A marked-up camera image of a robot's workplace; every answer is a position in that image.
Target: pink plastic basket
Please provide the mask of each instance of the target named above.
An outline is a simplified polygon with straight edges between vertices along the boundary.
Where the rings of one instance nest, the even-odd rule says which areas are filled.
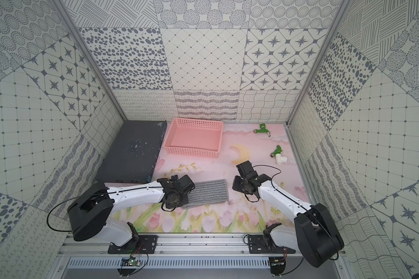
[[[169,154],[217,158],[222,130],[221,121],[174,118],[164,147]]]

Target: green water tap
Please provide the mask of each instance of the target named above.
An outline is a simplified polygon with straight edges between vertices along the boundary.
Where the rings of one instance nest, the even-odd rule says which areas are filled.
[[[259,124],[260,129],[253,130],[254,133],[267,133],[270,137],[270,131],[265,128],[265,123]]]
[[[270,153],[270,157],[275,157],[276,156],[276,154],[281,154],[282,153],[282,149],[281,149],[281,147],[280,146],[276,146],[276,149],[275,149],[275,151],[273,151],[272,153]]]

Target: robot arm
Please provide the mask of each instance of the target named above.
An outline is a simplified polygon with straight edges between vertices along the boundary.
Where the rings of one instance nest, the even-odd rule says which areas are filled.
[[[233,190],[264,199],[290,220],[295,229],[275,223],[264,230],[264,242],[270,248],[276,246],[299,250],[313,266],[335,255],[345,246],[335,223],[322,204],[311,205],[294,197],[278,187],[267,175],[258,175],[251,163],[246,161],[237,165],[240,176],[233,182]]]
[[[162,209],[174,210],[188,203],[188,193],[195,188],[189,176],[173,176],[155,182],[129,187],[106,187],[95,183],[68,207],[73,239],[83,241],[98,237],[123,246],[139,237],[131,223],[109,217],[128,207],[146,203],[162,203]]]

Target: dark gray box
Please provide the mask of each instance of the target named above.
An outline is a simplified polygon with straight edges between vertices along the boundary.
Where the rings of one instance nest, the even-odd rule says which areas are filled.
[[[166,121],[124,122],[96,174],[96,180],[142,184],[151,182],[166,127]]]

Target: floral table mat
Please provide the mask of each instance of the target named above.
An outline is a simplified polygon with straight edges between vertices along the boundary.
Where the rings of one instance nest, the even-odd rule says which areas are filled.
[[[142,204],[120,210],[112,215],[117,220],[134,224],[140,233],[260,233],[266,225],[281,222],[293,226],[282,212],[261,199],[251,203],[242,193],[231,189],[233,179],[239,175],[232,160],[248,158],[253,165],[270,165],[279,168],[282,173],[274,181],[283,189],[303,201],[309,201],[303,186],[284,126],[268,124],[271,137],[253,133],[259,125],[225,124],[221,152],[217,159],[184,155],[171,155],[162,148],[152,181],[162,177],[189,175],[194,182],[225,179],[228,185],[228,201],[195,207],[188,210],[181,208],[165,212],[157,204]],[[288,162],[277,165],[270,157],[277,145],[280,145]],[[277,170],[265,166],[255,167],[258,174],[272,176]]]

